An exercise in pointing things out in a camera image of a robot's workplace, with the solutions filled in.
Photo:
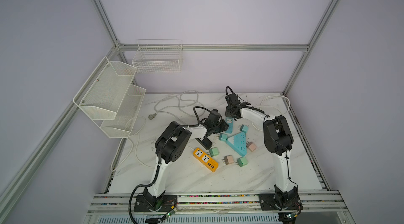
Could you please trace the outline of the blue power strip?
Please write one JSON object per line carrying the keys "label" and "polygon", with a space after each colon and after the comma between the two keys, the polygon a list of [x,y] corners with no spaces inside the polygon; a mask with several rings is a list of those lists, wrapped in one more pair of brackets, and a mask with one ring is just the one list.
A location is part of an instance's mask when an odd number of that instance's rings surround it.
{"label": "blue power strip", "polygon": [[227,130],[225,131],[226,134],[231,134],[233,133],[233,127],[234,127],[234,119],[230,117],[226,117],[226,124],[228,125]]}

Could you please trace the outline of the teal plug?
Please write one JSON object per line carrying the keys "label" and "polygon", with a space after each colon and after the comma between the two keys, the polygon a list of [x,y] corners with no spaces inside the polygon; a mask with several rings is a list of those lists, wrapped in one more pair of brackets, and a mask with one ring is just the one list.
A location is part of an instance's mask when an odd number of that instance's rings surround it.
{"label": "teal plug", "polygon": [[228,138],[228,135],[227,135],[227,134],[225,134],[225,133],[220,133],[220,135],[219,135],[219,140],[220,140],[220,141],[226,141],[227,138]]}
{"label": "teal plug", "polygon": [[249,130],[249,127],[247,125],[241,125],[240,130],[241,130],[241,132],[247,133]]}

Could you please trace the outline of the black power strip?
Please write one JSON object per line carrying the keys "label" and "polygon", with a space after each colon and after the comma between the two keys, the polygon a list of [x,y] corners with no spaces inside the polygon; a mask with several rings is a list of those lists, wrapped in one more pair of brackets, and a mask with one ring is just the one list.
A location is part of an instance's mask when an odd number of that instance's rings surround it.
{"label": "black power strip", "polygon": [[201,143],[201,145],[206,149],[209,150],[212,146],[213,143],[212,141],[210,141],[207,137],[200,139],[199,142]]}

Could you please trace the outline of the green plug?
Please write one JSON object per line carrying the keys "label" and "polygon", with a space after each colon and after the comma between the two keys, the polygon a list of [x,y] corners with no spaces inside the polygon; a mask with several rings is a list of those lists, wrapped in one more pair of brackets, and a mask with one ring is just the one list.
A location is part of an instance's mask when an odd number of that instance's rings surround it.
{"label": "green plug", "polygon": [[219,150],[216,147],[210,148],[209,149],[209,154],[211,157],[219,155]]}
{"label": "green plug", "polygon": [[240,167],[244,167],[244,166],[248,165],[248,160],[247,160],[246,157],[240,157],[240,158],[237,159],[237,164]]}

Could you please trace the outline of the teal triangular power strip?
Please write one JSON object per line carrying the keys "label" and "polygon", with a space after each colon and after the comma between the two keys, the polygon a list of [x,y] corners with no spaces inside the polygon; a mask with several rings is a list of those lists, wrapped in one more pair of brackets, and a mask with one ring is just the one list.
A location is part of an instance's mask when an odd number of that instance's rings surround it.
{"label": "teal triangular power strip", "polygon": [[226,139],[226,144],[241,157],[247,155],[246,133],[240,132]]}

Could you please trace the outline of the orange power strip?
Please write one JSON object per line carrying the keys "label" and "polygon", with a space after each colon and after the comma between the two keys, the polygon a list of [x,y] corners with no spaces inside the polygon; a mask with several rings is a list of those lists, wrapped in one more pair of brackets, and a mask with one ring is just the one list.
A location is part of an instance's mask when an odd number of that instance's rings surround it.
{"label": "orange power strip", "polygon": [[193,151],[193,156],[211,172],[215,172],[219,167],[218,162],[200,148]]}

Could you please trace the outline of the pink plug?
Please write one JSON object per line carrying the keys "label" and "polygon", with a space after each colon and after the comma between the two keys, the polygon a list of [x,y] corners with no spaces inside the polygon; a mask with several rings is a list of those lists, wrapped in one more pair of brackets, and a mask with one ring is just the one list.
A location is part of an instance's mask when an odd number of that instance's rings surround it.
{"label": "pink plug", "polygon": [[233,164],[233,163],[234,163],[234,158],[233,158],[233,156],[231,156],[231,155],[225,156],[225,157],[223,158],[223,163],[224,163],[225,165],[231,165],[231,164]]}
{"label": "pink plug", "polygon": [[257,149],[257,146],[253,142],[247,143],[247,149],[251,152],[255,151]]}

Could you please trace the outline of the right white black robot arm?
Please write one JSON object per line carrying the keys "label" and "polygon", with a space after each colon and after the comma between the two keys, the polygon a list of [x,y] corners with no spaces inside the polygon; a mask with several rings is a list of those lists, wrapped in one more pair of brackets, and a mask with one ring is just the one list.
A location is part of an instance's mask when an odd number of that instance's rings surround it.
{"label": "right white black robot arm", "polygon": [[264,145],[272,153],[275,165],[274,206],[284,210],[298,203],[298,185],[292,181],[290,154],[294,139],[287,119],[283,115],[271,117],[263,110],[251,106],[227,86],[225,88],[227,107],[225,115],[233,119],[247,119],[260,126]]}

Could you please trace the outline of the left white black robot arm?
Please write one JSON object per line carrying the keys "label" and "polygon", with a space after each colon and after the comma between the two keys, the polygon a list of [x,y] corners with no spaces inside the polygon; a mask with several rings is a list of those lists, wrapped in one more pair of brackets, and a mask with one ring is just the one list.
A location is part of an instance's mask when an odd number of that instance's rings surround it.
{"label": "left white black robot arm", "polygon": [[197,124],[181,125],[171,122],[155,143],[156,164],[150,183],[140,184],[132,191],[130,201],[136,198],[136,203],[129,203],[129,211],[139,212],[159,211],[164,205],[164,200],[175,199],[174,196],[165,196],[168,166],[176,162],[183,154],[188,142],[193,139],[205,139],[211,135],[225,132],[229,125],[217,109],[208,110],[201,106],[197,109],[207,110],[208,117],[197,118]]}

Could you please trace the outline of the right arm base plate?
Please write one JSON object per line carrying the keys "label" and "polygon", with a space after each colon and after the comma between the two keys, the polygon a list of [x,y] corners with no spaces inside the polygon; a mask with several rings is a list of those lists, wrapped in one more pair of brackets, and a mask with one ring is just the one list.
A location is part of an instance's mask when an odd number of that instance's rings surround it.
{"label": "right arm base plate", "polygon": [[299,195],[291,193],[261,193],[258,195],[261,210],[302,210]]}

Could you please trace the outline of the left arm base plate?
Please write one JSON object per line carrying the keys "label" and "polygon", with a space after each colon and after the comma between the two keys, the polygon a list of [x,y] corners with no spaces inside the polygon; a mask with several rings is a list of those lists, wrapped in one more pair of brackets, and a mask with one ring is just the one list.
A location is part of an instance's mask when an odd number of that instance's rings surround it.
{"label": "left arm base plate", "polygon": [[177,206],[178,197],[176,195],[163,195],[157,199],[139,195],[136,198],[133,212],[169,212]]}

